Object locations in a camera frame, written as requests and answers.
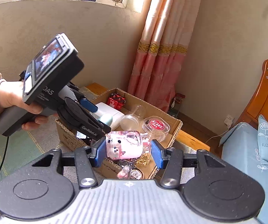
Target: round plastic container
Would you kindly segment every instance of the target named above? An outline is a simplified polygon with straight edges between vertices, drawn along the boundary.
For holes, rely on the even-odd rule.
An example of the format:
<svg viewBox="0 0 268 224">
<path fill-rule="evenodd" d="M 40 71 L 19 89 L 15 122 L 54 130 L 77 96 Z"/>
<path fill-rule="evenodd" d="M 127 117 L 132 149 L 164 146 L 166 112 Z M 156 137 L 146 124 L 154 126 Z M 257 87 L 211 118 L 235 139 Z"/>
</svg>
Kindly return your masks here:
<svg viewBox="0 0 268 224">
<path fill-rule="evenodd" d="M 111 131 L 106 134 L 107 156 L 113 160 L 138 158 L 143 144 L 138 131 Z"/>
<path fill-rule="evenodd" d="M 165 120 L 158 116 L 151 116 L 144 119 L 142 128 L 148 134 L 149 140 L 164 141 L 167 136 L 170 126 Z"/>
<path fill-rule="evenodd" d="M 143 119 L 145 108 L 142 105 L 134 105 L 129 112 L 120 121 L 120 127 L 123 130 L 139 130 L 139 123 Z"/>
</svg>

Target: clear plastic case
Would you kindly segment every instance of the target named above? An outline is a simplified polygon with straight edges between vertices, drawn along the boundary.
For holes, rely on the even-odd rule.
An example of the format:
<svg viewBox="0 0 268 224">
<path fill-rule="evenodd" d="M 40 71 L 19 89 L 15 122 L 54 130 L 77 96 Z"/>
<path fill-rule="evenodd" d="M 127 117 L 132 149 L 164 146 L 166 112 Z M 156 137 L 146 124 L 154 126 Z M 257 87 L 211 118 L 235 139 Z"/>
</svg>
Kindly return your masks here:
<svg viewBox="0 0 268 224">
<path fill-rule="evenodd" d="M 164 141 L 170 130 L 169 124 L 158 116 L 151 116 L 144 119 L 142 128 L 148 134 L 150 141 L 157 140 L 158 142 Z"/>
</svg>

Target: wall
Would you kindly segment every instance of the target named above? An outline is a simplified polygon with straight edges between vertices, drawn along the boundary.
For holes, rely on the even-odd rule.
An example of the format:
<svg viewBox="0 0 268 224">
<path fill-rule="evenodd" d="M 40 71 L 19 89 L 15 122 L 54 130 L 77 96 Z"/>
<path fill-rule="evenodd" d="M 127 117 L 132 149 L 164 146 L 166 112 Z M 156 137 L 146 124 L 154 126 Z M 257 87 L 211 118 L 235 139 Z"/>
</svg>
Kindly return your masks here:
<svg viewBox="0 0 268 224">
<path fill-rule="evenodd" d="M 127 88 L 146 14 L 81 0 L 19 0 L 0 4 L 0 71 L 18 74 L 57 33 L 65 33 L 85 64 L 73 80 Z"/>
<path fill-rule="evenodd" d="M 202 0 L 177 92 L 181 111 L 215 133 L 253 95 L 268 59 L 268 0 Z"/>
</svg>

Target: red toy car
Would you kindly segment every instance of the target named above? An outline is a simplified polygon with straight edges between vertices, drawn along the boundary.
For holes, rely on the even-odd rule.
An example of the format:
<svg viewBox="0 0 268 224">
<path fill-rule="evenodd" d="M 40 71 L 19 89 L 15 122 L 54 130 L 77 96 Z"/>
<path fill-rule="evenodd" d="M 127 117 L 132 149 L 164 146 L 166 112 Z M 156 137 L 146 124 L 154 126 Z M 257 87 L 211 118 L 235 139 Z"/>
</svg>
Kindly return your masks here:
<svg viewBox="0 0 268 224">
<path fill-rule="evenodd" d="M 111 94 L 110 98 L 108 98 L 107 104 L 112 108 L 120 110 L 123 105 L 126 103 L 126 99 L 117 93 Z"/>
</svg>

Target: electrical outlet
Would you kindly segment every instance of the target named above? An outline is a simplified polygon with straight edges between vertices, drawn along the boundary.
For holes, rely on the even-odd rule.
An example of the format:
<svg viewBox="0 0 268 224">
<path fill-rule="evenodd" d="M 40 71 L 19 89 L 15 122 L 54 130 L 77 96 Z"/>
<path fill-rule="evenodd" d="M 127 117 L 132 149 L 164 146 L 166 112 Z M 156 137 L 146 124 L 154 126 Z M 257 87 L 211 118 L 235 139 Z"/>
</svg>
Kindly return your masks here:
<svg viewBox="0 0 268 224">
<path fill-rule="evenodd" d="M 226 118 L 227 118 L 227 119 L 230 119 L 232 122 L 233 122 L 233 120 L 235 119 L 235 117 L 232 117 L 230 114 L 228 114 L 228 115 L 226 116 Z"/>
<path fill-rule="evenodd" d="M 229 118 L 226 118 L 224 120 L 224 124 L 226 124 L 227 128 L 229 129 L 231 127 L 231 125 L 233 124 L 233 122 Z"/>
</svg>

